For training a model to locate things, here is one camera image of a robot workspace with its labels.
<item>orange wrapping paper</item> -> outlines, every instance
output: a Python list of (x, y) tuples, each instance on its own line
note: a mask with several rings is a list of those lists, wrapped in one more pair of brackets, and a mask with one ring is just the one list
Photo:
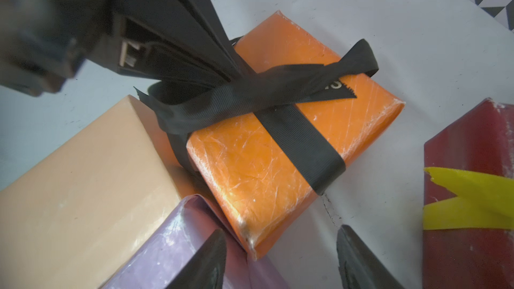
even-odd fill
[[(280, 12), (244, 36), (235, 50), (258, 73), (282, 64), (340, 59)], [(391, 124), (404, 102), (365, 74), (345, 76), (341, 82), (357, 99), (303, 103), (298, 108), (348, 166)], [(254, 259), (265, 255), (317, 197), (254, 114), (196, 131), (187, 147)]]

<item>purple wrapped gift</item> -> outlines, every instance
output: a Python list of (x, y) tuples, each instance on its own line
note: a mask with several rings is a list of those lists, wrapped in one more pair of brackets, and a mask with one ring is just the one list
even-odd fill
[(289, 288), (267, 257), (258, 261), (248, 257), (219, 208), (199, 195), (185, 197), (103, 288), (166, 288), (218, 228), (227, 240), (224, 289)]

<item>gift box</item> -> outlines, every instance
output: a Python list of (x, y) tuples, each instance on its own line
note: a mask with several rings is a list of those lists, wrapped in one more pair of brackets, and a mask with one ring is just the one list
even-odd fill
[(132, 96), (0, 192), (1, 288), (98, 288), (199, 192)]
[[(285, 64), (327, 65), (355, 60), (354, 56), (341, 59), (280, 12), (242, 37), (235, 50), (256, 73)], [(339, 76), (325, 91), (346, 90), (356, 98), (306, 102), (296, 107), (337, 152), (336, 157), (350, 165), (398, 116), (404, 102), (366, 74)], [(317, 193), (323, 192), (306, 181), (300, 172), (303, 166), (292, 163), (276, 135), (272, 137), (262, 119), (249, 113), (197, 130), (187, 142), (191, 159), (254, 259), (266, 254)], [(322, 156), (316, 148), (313, 144), (301, 154), (305, 165)]]
[(514, 287), (512, 127), (486, 99), (425, 144), (424, 289)]
[[(248, 257), (227, 226), (216, 206), (201, 196), (188, 196), (103, 288), (164, 289), (216, 229), (222, 229), (226, 239), (223, 288), (288, 288), (267, 258), (255, 262)], [(187, 276), (202, 277), (199, 271)]]

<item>white table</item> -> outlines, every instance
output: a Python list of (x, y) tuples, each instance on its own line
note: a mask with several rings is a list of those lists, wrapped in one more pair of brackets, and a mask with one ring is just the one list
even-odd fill
[[(350, 224), (406, 288), (421, 288), (423, 144), (485, 97), (514, 103), (514, 35), (468, 0), (212, 0), (229, 38), (276, 10), (344, 54), (368, 40), (373, 77), (407, 102), (391, 127), (287, 229), (269, 256), (293, 289), (340, 288)], [(87, 62), (57, 95), (0, 88), (0, 189), (150, 80)]]

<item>peach wrapping paper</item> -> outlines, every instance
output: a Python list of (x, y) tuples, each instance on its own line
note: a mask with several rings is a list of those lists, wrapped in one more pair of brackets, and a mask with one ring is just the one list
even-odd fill
[(155, 113), (127, 96), (0, 192), (0, 288), (95, 289), (185, 196)]
[[(329, 64), (340, 59), (280, 12), (244, 36), (235, 50), (258, 73), (282, 64)], [(404, 102), (365, 74), (341, 81), (355, 91), (357, 99), (297, 106), (348, 166), (398, 116)], [(265, 255), (317, 197), (253, 114), (194, 132), (187, 148), (254, 259)]]

